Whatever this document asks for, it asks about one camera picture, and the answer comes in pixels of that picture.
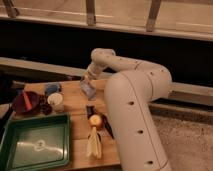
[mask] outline white object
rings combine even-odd
[[[105,88],[109,122],[124,171],[171,171],[148,108],[148,102],[168,96],[172,79],[162,65],[115,56],[95,49],[87,74],[96,79],[103,69],[115,71]]]
[[[47,98],[47,102],[51,105],[55,112],[63,112],[63,96],[60,93],[53,93]]]

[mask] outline dark background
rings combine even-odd
[[[213,87],[213,42],[0,20],[0,56],[86,68],[94,48],[165,65],[176,82]]]

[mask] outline bowl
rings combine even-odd
[[[29,98],[32,108],[29,110],[26,108],[23,93],[20,93],[15,97],[12,103],[13,110],[18,114],[31,112],[39,105],[39,95],[36,92],[25,91],[25,93]]]

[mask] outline red object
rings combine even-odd
[[[32,105],[30,103],[30,99],[27,95],[27,93],[25,91],[22,92],[23,97],[24,97],[24,102],[25,102],[25,107],[27,110],[31,110],[32,109]]]
[[[24,93],[19,94],[13,100],[12,108],[18,114],[31,112],[39,106],[39,95],[36,92],[25,91],[25,94],[27,95],[29,102],[27,102],[27,99],[24,99]]]

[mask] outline yellow object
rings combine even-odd
[[[94,156],[98,159],[102,156],[101,142],[98,137],[97,128],[93,127],[87,144],[87,157]]]

